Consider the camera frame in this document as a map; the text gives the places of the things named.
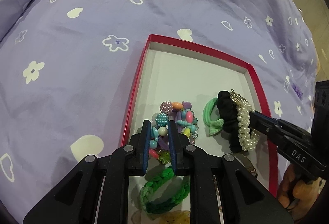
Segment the right hand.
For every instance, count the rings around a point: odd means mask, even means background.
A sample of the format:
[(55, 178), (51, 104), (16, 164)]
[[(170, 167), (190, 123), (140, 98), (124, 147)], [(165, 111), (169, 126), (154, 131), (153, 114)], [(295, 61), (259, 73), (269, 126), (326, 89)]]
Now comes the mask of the right hand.
[(295, 185), (293, 181), (295, 180), (295, 169), (294, 165), (290, 164), (280, 183), (277, 198), (281, 205), (287, 208), (290, 204), (288, 192), (292, 191), (292, 195), (298, 200), (297, 204), (290, 210), (290, 214), (295, 222), (300, 221), (308, 211), (311, 209), (316, 199), (319, 196), (320, 182), (321, 178), (313, 181), (312, 184), (307, 185), (302, 180), (298, 181)]

